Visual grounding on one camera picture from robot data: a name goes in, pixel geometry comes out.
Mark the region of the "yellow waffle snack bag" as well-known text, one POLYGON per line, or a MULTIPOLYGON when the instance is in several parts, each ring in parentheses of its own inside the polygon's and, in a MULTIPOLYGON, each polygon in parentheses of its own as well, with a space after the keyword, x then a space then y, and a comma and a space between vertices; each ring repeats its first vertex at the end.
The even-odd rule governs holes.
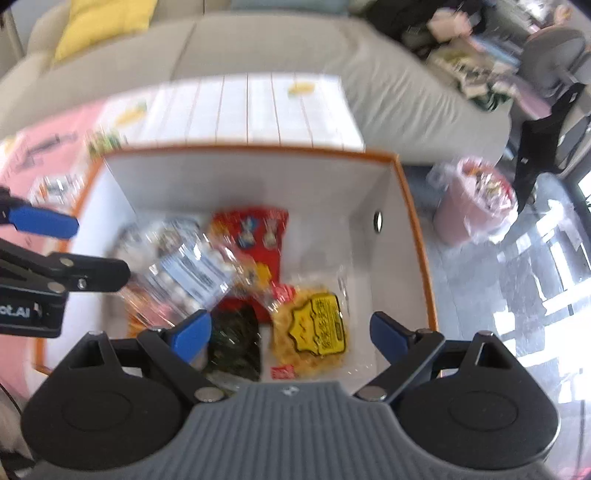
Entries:
POLYGON ((286 285, 270 307, 271 351, 287 376, 315 378, 342 366, 349 351, 346 311, 325 285, 286 285))

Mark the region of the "red date candy packet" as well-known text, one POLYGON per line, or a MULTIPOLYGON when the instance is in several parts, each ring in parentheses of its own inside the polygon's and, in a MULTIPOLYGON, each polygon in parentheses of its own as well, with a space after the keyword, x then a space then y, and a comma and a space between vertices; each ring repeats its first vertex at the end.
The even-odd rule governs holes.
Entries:
POLYGON ((76 204, 84 187, 85 178, 80 174, 38 177, 29 192, 29 201, 37 206, 70 209, 76 204))

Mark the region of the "checkered lemon pink tablecloth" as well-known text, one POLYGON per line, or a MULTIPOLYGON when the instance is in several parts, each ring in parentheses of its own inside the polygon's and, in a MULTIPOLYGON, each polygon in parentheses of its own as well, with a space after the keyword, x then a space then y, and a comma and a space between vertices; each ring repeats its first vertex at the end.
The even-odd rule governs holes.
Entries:
POLYGON ((29 200, 38 177, 80 174, 71 240, 21 233, 4 239, 38 253, 103 256, 134 221, 182 216, 207 227, 218 211, 276 207, 290 217, 280 282, 321 278, 354 286, 351 221, 381 175, 342 83, 331 76, 245 74, 132 90, 24 128, 1 143, 1 182, 29 200), (122 145, 89 156, 92 131, 117 130, 122 145))

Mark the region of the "dark seaweed snack packet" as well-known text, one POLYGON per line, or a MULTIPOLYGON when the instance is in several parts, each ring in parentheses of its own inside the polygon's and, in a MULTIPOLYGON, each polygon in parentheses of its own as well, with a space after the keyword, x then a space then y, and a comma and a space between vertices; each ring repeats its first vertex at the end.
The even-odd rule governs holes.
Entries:
POLYGON ((238 302, 216 307, 211 312, 211 327, 205 372, 259 382, 262 336, 252 305, 238 302))

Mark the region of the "grey office chair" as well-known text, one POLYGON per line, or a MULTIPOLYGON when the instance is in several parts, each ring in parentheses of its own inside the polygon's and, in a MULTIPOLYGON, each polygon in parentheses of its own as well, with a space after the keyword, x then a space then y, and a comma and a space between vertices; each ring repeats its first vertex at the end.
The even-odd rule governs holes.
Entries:
POLYGON ((518 75, 543 97, 576 83, 573 71, 583 61, 587 40, 582 31, 565 26, 546 27, 529 36, 518 75))

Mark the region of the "black backpack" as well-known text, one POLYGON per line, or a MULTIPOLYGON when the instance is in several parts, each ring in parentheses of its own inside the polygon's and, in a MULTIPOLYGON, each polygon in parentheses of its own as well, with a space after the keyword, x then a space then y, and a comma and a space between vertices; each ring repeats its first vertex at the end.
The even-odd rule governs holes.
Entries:
POLYGON ((361 9, 358 16, 377 32, 401 41, 409 30, 421 29, 441 8, 456 10, 464 1, 445 0, 377 0, 361 9))

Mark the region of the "red cartoon snack bag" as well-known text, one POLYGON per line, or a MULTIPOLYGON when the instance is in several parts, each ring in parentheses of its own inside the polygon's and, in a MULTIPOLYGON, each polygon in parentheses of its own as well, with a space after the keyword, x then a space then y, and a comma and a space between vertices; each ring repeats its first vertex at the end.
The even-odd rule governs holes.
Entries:
POLYGON ((217 305, 245 302, 259 324, 273 322, 280 289, 283 236, 290 215, 276 207, 245 207, 216 212, 208 232, 231 248, 245 267, 238 283, 217 305))

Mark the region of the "pink trash bin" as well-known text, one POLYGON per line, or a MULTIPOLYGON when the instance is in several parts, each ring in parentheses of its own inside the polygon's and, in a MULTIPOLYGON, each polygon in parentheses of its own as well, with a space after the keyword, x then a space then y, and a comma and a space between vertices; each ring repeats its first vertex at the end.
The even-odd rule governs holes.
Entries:
POLYGON ((444 192, 434 215, 440 239, 451 247, 500 243, 518 218, 515 191, 495 165, 467 157, 438 164, 427 181, 444 192))

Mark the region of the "pile of books and bags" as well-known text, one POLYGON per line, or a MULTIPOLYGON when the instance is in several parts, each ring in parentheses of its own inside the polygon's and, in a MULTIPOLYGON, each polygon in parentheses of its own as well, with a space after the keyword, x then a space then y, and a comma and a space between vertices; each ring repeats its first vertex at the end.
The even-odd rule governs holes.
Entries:
POLYGON ((425 64, 483 111, 541 94, 518 74, 521 48, 533 32, 521 17, 498 6, 469 14, 440 8, 427 23, 435 44, 425 64))

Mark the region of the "blue cushion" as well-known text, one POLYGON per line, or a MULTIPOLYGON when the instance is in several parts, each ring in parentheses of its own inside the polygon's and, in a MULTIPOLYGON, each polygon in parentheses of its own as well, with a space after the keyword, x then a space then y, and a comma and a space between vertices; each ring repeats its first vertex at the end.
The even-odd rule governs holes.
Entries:
POLYGON ((286 10, 327 14, 345 14, 349 2, 342 0, 235 0, 231 10, 286 10))

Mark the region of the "beige sofa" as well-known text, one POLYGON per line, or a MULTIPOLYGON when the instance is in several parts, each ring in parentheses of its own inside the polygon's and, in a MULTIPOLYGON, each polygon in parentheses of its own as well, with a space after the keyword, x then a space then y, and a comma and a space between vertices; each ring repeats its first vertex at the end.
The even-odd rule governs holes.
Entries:
POLYGON ((225 1, 161 1, 150 27, 61 63, 69 17, 61 3, 35 24, 28 51, 1 81, 1 132, 75 106, 195 77, 281 72, 339 76, 366 144, 406 164, 466 156, 495 162, 510 108, 487 112, 438 71, 367 22, 348 16, 233 11, 225 1))

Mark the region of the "clear white candy packet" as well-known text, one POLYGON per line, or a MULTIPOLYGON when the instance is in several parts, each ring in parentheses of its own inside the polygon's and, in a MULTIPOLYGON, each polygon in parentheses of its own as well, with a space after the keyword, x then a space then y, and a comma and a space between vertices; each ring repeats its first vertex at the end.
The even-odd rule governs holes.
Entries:
POLYGON ((184 319, 213 309, 245 274, 231 248, 188 217, 132 223, 119 234, 113 253, 130 269, 125 287, 174 305, 184 319))

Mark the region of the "orange white storage box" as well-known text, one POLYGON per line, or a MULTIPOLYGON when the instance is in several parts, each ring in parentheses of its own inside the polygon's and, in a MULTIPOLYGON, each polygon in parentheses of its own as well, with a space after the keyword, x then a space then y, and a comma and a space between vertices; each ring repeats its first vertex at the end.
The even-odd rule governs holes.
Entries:
POLYGON ((336 149, 195 145, 126 148, 96 162, 71 240, 45 252, 118 257, 116 294, 70 296, 56 366, 81 337, 171 327, 198 309, 247 308, 263 381, 338 380, 385 368, 370 341, 382 311, 435 329, 421 228, 397 157, 336 149))

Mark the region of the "yellow cushion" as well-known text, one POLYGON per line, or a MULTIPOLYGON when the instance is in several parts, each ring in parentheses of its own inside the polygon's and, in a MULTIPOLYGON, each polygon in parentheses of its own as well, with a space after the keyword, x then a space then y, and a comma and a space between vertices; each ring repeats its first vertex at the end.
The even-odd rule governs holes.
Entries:
POLYGON ((53 63, 61 63, 107 40, 146 31, 156 5, 156 0, 71 1, 53 63))

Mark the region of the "green small snack packet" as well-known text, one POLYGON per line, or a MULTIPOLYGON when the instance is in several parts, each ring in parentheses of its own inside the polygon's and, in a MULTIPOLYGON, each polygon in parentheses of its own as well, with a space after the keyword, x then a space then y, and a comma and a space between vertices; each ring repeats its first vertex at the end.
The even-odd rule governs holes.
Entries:
POLYGON ((87 136, 86 145, 91 158, 102 158, 111 151, 119 150, 122 140, 117 130, 97 130, 87 136))

